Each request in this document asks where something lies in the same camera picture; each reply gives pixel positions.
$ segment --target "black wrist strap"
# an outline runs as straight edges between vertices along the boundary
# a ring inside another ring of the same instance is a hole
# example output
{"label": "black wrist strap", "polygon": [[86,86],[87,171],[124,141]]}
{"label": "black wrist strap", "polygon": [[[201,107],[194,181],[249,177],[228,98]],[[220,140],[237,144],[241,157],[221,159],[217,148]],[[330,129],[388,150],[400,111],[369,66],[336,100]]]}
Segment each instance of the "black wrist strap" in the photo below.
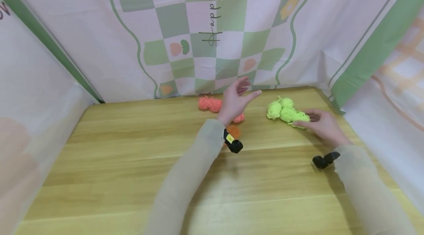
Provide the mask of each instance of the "black wrist strap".
{"label": "black wrist strap", "polygon": [[224,140],[232,153],[239,153],[243,148],[243,144],[239,140],[234,139],[234,137],[227,132],[227,129],[224,129]]}
{"label": "black wrist strap", "polygon": [[312,162],[315,164],[315,166],[318,169],[325,169],[327,168],[330,164],[333,163],[333,161],[335,159],[337,159],[338,157],[340,157],[340,153],[338,152],[330,152],[329,154],[325,155],[324,157],[321,156],[315,156],[312,159]]}

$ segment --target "hand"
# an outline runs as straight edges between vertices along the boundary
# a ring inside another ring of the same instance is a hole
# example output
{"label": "hand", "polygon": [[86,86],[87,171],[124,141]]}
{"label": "hand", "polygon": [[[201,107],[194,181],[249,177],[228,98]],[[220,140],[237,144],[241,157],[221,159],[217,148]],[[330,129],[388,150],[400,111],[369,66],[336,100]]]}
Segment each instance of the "hand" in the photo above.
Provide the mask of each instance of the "hand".
{"label": "hand", "polygon": [[217,118],[224,126],[228,126],[231,121],[243,113],[248,103],[262,93],[261,90],[257,90],[247,96],[242,96],[247,91],[248,86],[250,86],[248,77],[243,77],[224,91],[222,107]]}
{"label": "hand", "polygon": [[329,142],[333,148],[342,145],[352,145],[352,142],[346,137],[337,124],[336,118],[331,113],[318,109],[310,109],[305,111],[305,113],[309,115],[311,121],[297,121],[294,122],[295,126],[309,128],[318,137]]}

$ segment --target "yellow flower print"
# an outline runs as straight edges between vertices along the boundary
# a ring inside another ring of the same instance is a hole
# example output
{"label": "yellow flower print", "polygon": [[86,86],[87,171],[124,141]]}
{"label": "yellow flower print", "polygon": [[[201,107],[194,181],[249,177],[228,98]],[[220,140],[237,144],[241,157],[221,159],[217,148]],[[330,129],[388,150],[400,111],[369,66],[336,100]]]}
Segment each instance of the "yellow flower print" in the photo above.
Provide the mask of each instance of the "yellow flower print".
{"label": "yellow flower print", "polygon": [[285,6],[280,10],[281,20],[289,17],[298,3],[299,0],[288,0]]}

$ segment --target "wooden tabletop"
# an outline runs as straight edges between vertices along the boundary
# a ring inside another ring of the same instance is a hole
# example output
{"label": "wooden tabletop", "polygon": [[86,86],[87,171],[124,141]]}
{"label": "wooden tabletop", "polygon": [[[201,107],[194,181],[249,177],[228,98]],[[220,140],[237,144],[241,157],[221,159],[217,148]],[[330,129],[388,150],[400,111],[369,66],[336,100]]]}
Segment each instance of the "wooden tabletop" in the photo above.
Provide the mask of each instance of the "wooden tabletop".
{"label": "wooden tabletop", "polygon": [[[265,117],[277,96],[293,99],[300,110],[331,110],[314,88],[264,91],[239,125],[244,149],[239,154],[223,149],[189,207],[182,234],[364,234],[333,168],[318,171],[312,165],[325,151],[323,143]],[[188,97],[90,107],[17,234],[137,234],[171,166],[204,121],[216,117],[198,110],[197,103]],[[344,118],[338,121],[362,146]],[[376,165],[418,234],[424,234],[424,218]]]}

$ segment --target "sheer sleeve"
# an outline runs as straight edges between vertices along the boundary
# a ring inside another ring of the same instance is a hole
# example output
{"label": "sheer sleeve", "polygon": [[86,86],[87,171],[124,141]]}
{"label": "sheer sleeve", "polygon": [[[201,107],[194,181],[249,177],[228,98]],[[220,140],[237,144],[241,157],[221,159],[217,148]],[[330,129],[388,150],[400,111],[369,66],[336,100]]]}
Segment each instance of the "sheer sleeve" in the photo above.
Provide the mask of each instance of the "sheer sleeve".
{"label": "sheer sleeve", "polygon": [[340,153],[334,161],[335,171],[366,232],[369,235],[416,234],[366,151],[357,146],[339,146],[335,151]]}
{"label": "sheer sleeve", "polygon": [[171,168],[159,189],[146,235],[180,234],[190,201],[222,149],[224,129],[217,120],[207,120],[201,127],[193,145]]}

